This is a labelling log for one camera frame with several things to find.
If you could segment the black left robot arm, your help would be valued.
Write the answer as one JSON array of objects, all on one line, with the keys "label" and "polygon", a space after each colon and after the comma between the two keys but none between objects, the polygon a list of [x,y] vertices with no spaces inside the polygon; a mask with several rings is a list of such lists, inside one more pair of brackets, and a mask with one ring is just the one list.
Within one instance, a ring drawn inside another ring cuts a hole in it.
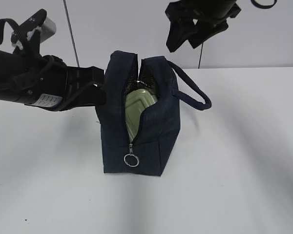
[{"label": "black left robot arm", "polygon": [[13,19],[0,19],[0,45],[6,24],[23,49],[12,54],[0,50],[0,100],[51,112],[106,103],[103,69],[68,66],[57,56],[42,56],[39,33],[28,40]]}]

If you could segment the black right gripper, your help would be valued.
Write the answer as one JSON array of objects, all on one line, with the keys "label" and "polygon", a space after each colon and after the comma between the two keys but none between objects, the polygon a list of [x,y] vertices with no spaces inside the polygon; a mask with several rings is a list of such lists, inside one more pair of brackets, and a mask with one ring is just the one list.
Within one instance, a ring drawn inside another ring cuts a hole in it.
[{"label": "black right gripper", "polygon": [[171,21],[166,41],[175,52],[186,40],[193,49],[228,29],[228,18],[235,18],[241,8],[235,0],[179,0],[170,2],[165,14]]}]

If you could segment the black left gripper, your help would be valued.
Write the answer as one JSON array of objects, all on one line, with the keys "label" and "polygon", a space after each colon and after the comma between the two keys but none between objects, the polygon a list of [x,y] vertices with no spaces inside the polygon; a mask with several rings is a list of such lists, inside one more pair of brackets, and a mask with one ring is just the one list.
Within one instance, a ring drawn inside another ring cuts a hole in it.
[{"label": "black left gripper", "polygon": [[105,82],[104,70],[95,66],[67,67],[53,55],[30,58],[13,55],[11,101],[54,110],[64,99],[66,78],[72,82],[93,82],[71,93],[61,104],[61,111],[77,107],[101,106],[106,103],[105,91],[96,85]]}]

